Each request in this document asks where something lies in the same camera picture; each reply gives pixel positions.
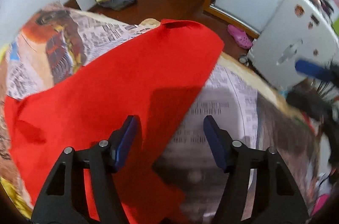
brown floor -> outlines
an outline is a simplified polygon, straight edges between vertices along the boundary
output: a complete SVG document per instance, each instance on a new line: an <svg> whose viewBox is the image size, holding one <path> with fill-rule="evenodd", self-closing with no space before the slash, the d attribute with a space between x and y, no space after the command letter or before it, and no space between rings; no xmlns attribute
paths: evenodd
<svg viewBox="0 0 339 224"><path fill-rule="evenodd" d="M146 18L154 18L159 21L163 18L194 20L216 32L225 43L224 52L232 57L238 59L239 55L247 53L246 50L237 46L233 37L228 34L228 23L217 17L211 17L203 13L203 1L204 0L138 0L135 5L121 11L113 11L100 6L95 6L92 8L92 11L128 24L139 24Z"/></svg>

